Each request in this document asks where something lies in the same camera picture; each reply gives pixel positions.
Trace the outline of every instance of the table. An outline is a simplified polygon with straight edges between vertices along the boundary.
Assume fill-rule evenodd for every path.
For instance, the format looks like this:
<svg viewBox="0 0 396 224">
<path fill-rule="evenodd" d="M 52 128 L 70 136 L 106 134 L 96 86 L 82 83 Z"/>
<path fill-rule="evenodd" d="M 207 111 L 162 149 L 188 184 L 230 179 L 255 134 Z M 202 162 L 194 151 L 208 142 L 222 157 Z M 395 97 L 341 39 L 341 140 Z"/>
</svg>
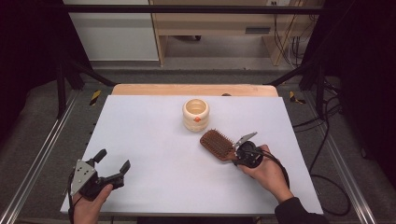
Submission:
<svg viewBox="0 0 396 224">
<path fill-rule="evenodd" d="M 225 91 L 233 96 L 219 96 Z M 282 161 L 291 190 L 306 210 L 323 213 L 275 88 L 122 84 L 108 96 L 83 157 L 87 160 L 106 148 L 107 156 L 96 166 L 99 176 L 114 175 L 126 160 L 131 161 L 125 187 L 112 192 L 102 214 L 252 217 L 274 213 L 277 201 L 271 193 L 200 146 L 205 131 L 192 133 L 183 126 L 181 107 L 192 97 L 211 106 L 207 129 L 218 128 L 234 141 L 258 132 L 251 141 L 268 144 Z M 241 110 L 249 107 L 248 114 Z M 67 208 L 65 201 L 61 211 Z"/>
</svg>

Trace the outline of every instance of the yellow and black tape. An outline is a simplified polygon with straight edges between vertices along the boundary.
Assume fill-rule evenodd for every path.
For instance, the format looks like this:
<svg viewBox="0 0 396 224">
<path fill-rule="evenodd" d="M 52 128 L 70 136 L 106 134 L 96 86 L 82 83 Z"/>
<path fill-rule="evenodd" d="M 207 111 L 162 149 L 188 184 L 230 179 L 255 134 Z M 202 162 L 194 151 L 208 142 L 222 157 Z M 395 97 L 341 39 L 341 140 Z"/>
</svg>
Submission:
<svg viewBox="0 0 396 224">
<path fill-rule="evenodd" d="M 290 92 L 290 101 L 293 102 L 293 103 L 301 104 L 301 105 L 305 104 L 305 100 L 297 100 L 297 98 L 294 96 L 294 92 L 293 91 Z"/>
<path fill-rule="evenodd" d="M 93 96 L 92 96 L 91 101 L 90 101 L 90 105 L 95 105 L 95 104 L 96 104 L 96 101 L 97 101 L 98 98 L 99 98 L 100 92 L 101 92 L 101 91 L 95 91 L 95 92 L 93 93 Z"/>
</svg>

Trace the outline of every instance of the hand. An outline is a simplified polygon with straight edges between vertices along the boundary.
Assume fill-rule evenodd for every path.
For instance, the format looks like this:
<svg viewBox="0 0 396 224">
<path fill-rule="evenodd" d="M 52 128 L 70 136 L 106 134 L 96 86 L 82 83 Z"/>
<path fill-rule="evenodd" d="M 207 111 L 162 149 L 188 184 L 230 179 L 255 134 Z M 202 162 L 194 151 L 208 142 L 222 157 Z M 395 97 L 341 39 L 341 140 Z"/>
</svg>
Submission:
<svg viewBox="0 0 396 224">
<path fill-rule="evenodd" d="M 81 198 L 81 194 L 77 193 L 73 197 L 73 204 L 75 204 L 75 224 L 96 224 L 98 222 L 100 209 L 108 195 L 110 195 L 111 190 L 113 190 L 111 184 L 105 186 L 92 202 L 85 198 Z"/>
<path fill-rule="evenodd" d="M 264 151 L 270 152 L 267 145 L 262 145 L 260 148 Z M 286 184 L 285 177 L 282 170 L 271 159 L 264 157 L 262 163 L 256 168 L 250 169 L 244 165 L 238 167 L 247 175 L 255 178 L 262 185 L 263 188 L 270 191 L 279 203 L 285 202 L 287 199 L 294 197 Z"/>
</svg>

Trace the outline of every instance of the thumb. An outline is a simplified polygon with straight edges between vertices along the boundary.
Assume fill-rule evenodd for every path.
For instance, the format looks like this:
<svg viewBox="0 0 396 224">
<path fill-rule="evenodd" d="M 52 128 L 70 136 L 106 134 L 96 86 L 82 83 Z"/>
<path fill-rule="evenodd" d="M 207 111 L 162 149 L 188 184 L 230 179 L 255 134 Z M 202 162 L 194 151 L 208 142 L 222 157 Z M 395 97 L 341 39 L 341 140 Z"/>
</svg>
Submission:
<svg viewBox="0 0 396 224">
<path fill-rule="evenodd" d="M 99 193 L 99 195 L 95 199 L 95 203 L 98 203 L 100 206 L 106 201 L 108 195 L 110 195 L 111 190 L 113 190 L 113 185 L 106 185 Z"/>
</svg>

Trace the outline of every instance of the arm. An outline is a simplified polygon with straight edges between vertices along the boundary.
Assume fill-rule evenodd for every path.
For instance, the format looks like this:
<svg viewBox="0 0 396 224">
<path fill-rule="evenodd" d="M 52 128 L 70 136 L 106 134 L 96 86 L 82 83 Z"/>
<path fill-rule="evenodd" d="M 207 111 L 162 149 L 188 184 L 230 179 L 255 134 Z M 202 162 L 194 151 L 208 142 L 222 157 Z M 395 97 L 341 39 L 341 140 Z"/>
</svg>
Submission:
<svg viewBox="0 0 396 224">
<path fill-rule="evenodd" d="M 270 152 L 267 145 L 261 146 L 261 149 Z M 275 196 L 279 202 L 275 213 L 280 224 L 329 223 L 324 216 L 305 211 L 300 200 L 295 198 L 289 190 L 280 167 L 274 161 L 264 157 L 262 163 L 254 169 L 249 169 L 244 165 L 238 165 L 238 167 Z"/>
<path fill-rule="evenodd" d="M 105 186 L 99 195 L 92 202 L 83 198 L 79 193 L 73 197 L 75 205 L 74 223 L 75 224 L 96 224 L 99 218 L 99 212 L 103 203 L 110 195 L 113 186 Z"/>
</svg>

